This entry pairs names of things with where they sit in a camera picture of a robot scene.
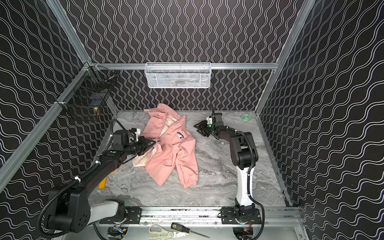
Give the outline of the pink zip-up jacket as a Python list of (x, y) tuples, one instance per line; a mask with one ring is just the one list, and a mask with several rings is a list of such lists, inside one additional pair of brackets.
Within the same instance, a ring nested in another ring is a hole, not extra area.
[(165, 104), (146, 109), (145, 112), (150, 119), (142, 136), (156, 141), (156, 144), (142, 156), (135, 157), (133, 166), (145, 167), (149, 176), (160, 186), (174, 169), (184, 188), (196, 185), (199, 178), (196, 140), (187, 130), (186, 117)]

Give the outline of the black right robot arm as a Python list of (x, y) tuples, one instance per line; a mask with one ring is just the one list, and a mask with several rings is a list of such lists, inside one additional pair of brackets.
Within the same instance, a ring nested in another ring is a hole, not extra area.
[(215, 112), (206, 120), (195, 124), (194, 128), (204, 137), (213, 136), (218, 140), (225, 140), (230, 145), (231, 160), (238, 177), (234, 207), (237, 217), (250, 217), (254, 214), (264, 217), (264, 206), (253, 198), (253, 173), (259, 160), (253, 135), (224, 125), (222, 113)]

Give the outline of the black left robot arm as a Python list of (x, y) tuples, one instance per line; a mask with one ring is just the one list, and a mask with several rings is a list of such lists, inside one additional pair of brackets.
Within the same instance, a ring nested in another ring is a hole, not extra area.
[(79, 233), (87, 225), (103, 219), (125, 222), (127, 212), (122, 201), (111, 200), (91, 206), (89, 195), (110, 173), (144, 155), (156, 143), (140, 136), (137, 129), (114, 132), (109, 146), (88, 170), (70, 183), (51, 190), (48, 202), (37, 217), (37, 233), (43, 238), (57, 238)]

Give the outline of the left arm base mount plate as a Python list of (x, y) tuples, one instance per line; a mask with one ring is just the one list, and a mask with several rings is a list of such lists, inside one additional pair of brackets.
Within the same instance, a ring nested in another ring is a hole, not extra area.
[(100, 224), (115, 224), (115, 225), (124, 225), (124, 224), (139, 224), (142, 217), (142, 208), (140, 207), (126, 207), (125, 210), (118, 211), (118, 213), (109, 218), (105, 218), (99, 221)]

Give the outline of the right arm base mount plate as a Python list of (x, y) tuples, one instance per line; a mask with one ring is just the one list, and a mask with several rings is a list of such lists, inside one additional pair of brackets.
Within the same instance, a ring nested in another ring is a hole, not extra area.
[(254, 225), (261, 224), (262, 215), (254, 206), (246, 207), (222, 207), (218, 213), (223, 225)]

